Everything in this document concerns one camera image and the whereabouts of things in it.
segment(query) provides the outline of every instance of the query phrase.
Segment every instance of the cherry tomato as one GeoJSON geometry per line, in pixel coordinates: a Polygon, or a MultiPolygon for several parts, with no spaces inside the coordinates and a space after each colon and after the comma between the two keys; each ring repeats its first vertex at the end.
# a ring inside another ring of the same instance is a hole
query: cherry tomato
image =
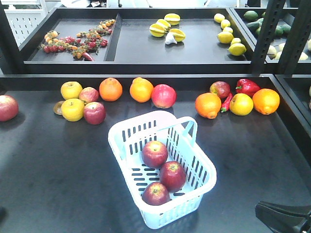
{"type": "Polygon", "coordinates": [[[49,46],[45,46],[45,47],[43,48],[43,51],[45,51],[46,53],[51,52],[51,50],[50,50],[50,47],[49,47],[49,46]]]}

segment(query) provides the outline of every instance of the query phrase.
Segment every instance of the white object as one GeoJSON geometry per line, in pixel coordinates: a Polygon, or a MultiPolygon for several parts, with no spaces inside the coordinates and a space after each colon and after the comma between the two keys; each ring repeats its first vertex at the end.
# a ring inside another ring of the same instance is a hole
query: white object
{"type": "Polygon", "coordinates": [[[171,43],[177,44],[173,33],[167,33],[165,37],[165,44],[169,45],[171,43]]]}
{"type": "Polygon", "coordinates": [[[196,133],[197,123],[193,118],[177,119],[162,110],[121,121],[109,130],[108,142],[127,187],[145,224],[151,229],[161,228],[195,211],[203,195],[216,184],[216,168],[195,142],[196,133]],[[184,122],[188,122],[186,127],[182,125],[184,122]],[[146,171],[148,167],[141,158],[143,146],[151,140],[164,143],[169,152],[168,161],[178,161],[187,176],[186,184],[177,195],[170,193],[172,200],[160,206],[148,205],[141,198],[144,188],[159,174],[158,169],[146,171]],[[136,181],[135,178],[143,178],[144,181],[136,181]]]}

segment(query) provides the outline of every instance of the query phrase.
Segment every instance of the black object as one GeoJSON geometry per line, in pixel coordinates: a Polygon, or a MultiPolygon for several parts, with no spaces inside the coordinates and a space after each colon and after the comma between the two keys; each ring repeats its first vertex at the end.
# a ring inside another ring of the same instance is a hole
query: black object
{"type": "Polygon", "coordinates": [[[255,212],[274,233],[311,233],[311,205],[287,206],[260,201],[255,212]]]}

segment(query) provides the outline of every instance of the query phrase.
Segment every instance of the red chili pepper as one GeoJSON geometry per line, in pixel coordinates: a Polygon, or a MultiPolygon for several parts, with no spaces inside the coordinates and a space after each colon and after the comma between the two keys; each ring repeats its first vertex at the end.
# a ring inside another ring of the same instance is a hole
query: red chili pepper
{"type": "Polygon", "coordinates": [[[235,89],[237,93],[244,93],[252,97],[261,88],[257,85],[257,83],[249,79],[240,79],[238,80],[237,87],[235,89]]]}
{"type": "Polygon", "coordinates": [[[231,102],[232,98],[233,98],[233,94],[230,92],[229,95],[227,96],[227,98],[222,103],[222,107],[220,109],[221,113],[229,110],[229,106],[230,106],[230,102],[231,102]]]}
{"type": "Polygon", "coordinates": [[[90,62],[95,62],[95,59],[91,57],[91,55],[89,55],[87,52],[82,53],[82,56],[90,62]]]}

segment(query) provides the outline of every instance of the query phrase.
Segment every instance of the orange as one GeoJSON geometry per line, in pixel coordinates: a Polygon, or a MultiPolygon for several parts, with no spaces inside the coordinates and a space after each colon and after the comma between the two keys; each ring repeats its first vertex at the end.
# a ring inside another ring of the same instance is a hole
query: orange
{"type": "Polygon", "coordinates": [[[280,105],[280,96],[274,90],[263,88],[253,95],[254,108],[264,115],[274,113],[280,105]]]}
{"type": "Polygon", "coordinates": [[[115,78],[103,80],[99,86],[99,94],[105,101],[116,101],[122,95],[123,88],[121,83],[115,78]]]}
{"type": "Polygon", "coordinates": [[[195,110],[200,116],[209,119],[216,118],[221,106],[220,98],[210,92],[199,95],[195,100],[195,110]]]}
{"type": "Polygon", "coordinates": [[[130,94],[131,97],[139,103],[147,102],[151,99],[151,93],[154,86],[147,79],[137,77],[133,79],[130,94]]]}

